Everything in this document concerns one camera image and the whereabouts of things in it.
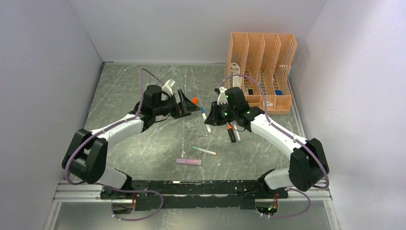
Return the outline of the black orange highlighter body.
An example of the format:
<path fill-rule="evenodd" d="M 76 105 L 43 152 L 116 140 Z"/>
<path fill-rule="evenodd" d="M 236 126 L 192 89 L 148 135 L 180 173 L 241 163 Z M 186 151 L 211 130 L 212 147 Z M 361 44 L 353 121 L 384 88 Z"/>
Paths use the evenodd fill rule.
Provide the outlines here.
<path fill-rule="evenodd" d="M 231 125 L 227 126 L 227 132 L 228 132 L 228 135 L 229 135 L 229 138 L 230 138 L 231 142 L 235 143 L 237 141 L 237 139 L 236 139 L 233 127 Z"/>

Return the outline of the green capped orange marker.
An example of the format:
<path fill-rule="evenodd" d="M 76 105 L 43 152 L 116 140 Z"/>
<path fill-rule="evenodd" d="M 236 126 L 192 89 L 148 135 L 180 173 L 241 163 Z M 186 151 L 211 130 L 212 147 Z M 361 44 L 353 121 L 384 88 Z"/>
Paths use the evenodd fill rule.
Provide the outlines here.
<path fill-rule="evenodd" d="M 202 149 L 202 148 L 199 148 L 199 147 L 196 147 L 196 146 L 192 146 L 192 148 L 194 150 L 197 150 L 197 151 L 200 151 L 200 152 L 204 152 L 204 153 L 207 153 L 207 154 L 210 154 L 210 155 L 213 155 L 213 156 L 217 156 L 216 152 L 213 152 L 213 151 L 210 151 L 210 150 Z"/>

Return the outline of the blue capped white marker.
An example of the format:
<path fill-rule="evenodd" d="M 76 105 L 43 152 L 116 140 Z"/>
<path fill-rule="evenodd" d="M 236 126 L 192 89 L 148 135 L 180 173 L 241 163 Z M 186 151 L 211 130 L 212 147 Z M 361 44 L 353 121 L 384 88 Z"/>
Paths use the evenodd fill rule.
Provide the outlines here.
<path fill-rule="evenodd" d="M 233 124 L 233 129 L 234 129 L 234 131 L 235 131 L 235 136 L 236 136 L 236 139 L 237 139 L 237 141 L 238 142 L 241 142 L 241 138 L 240 138 L 240 131 L 237 129 L 237 125 L 236 124 Z"/>

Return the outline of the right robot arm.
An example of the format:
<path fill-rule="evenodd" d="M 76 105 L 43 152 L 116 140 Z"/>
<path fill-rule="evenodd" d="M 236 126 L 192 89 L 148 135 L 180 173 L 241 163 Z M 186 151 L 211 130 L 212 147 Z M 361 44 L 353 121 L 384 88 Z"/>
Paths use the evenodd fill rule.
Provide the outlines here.
<path fill-rule="evenodd" d="M 263 198 L 271 198 L 279 188 L 295 187 L 305 192 L 316 187 L 321 179 L 326 180 L 324 189 L 329 186 L 328 163 L 318 139 L 307 140 L 298 136 L 272 120 L 264 110 L 249 106 L 238 87 L 220 87 L 215 92 L 218 99 L 211 103 L 211 111 L 204 122 L 206 125 L 221 126 L 236 122 L 246 131 L 276 146 L 289 160 L 288 167 L 262 175 L 258 191 Z"/>

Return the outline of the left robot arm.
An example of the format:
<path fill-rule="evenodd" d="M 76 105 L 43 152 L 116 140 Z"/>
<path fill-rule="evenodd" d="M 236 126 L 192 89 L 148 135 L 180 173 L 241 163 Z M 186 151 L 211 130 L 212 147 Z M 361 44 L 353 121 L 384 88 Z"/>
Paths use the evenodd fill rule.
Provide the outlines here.
<path fill-rule="evenodd" d="M 158 116 L 178 119 L 199 111 L 181 89 L 172 93 L 168 86 L 149 85 L 134 108 L 124 118 L 93 131 L 76 131 L 62 161 L 65 177 L 74 175 L 87 184 L 113 187 L 120 199 L 131 196 L 131 177 L 107 166 L 108 150 L 125 139 L 140 134 L 158 123 Z"/>

